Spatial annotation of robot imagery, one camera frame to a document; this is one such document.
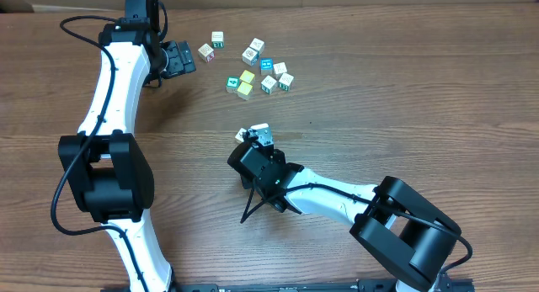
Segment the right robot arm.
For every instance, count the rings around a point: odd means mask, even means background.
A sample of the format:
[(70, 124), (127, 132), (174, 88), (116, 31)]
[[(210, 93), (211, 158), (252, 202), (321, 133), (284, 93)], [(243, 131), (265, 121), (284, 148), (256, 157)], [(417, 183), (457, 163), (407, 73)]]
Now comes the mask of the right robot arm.
[(244, 188), (279, 212), (323, 215), (350, 227), (350, 234), (396, 279), (398, 291), (432, 291), (449, 269), (462, 230), (403, 180), (386, 176), (358, 185), (325, 178), (287, 162), (274, 147), (268, 125), (237, 133), (241, 142), (228, 163)]

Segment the white cream block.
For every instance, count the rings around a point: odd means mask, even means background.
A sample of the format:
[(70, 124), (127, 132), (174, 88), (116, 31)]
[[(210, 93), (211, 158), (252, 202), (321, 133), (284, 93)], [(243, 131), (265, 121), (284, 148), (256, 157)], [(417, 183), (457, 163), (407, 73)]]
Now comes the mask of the white cream block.
[(238, 133), (235, 135), (235, 139), (236, 139), (236, 141), (237, 141), (238, 143), (244, 142), (243, 137), (244, 137), (244, 134), (245, 134), (246, 132), (247, 132), (246, 129), (241, 128), (241, 129), (238, 131)]

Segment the white block red drawing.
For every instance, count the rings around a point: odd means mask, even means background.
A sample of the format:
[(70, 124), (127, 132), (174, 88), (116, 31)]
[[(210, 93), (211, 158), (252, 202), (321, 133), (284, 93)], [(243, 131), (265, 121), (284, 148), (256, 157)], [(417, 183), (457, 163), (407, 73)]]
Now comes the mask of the white block red drawing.
[(269, 128), (269, 125), (267, 123), (252, 125), (250, 127), (250, 129), (253, 129), (253, 130), (261, 130), (261, 129), (266, 129), (266, 128)]

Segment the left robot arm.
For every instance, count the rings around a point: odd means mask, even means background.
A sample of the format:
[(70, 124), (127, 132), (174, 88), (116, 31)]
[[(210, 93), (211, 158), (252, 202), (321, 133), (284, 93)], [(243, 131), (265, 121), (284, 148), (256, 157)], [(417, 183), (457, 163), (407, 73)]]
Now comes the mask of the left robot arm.
[[(172, 265), (164, 257), (152, 225), (155, 183), (134, 128), (142, 89), (152, 81), (195, 71), (186, 42), (165, 41), (166, 24), (149, 15), (107, 18), (94, 46), (101, 68), (93, 101), (76, 135), (59, 140), (64, 173), (51, 201), (51, 221), (61, 233), (109, 234), (128, 273), (128, 291), (176, 291)], [(56, 214), (68, 185), (77, 207), (95, 226), (68, 230)]]

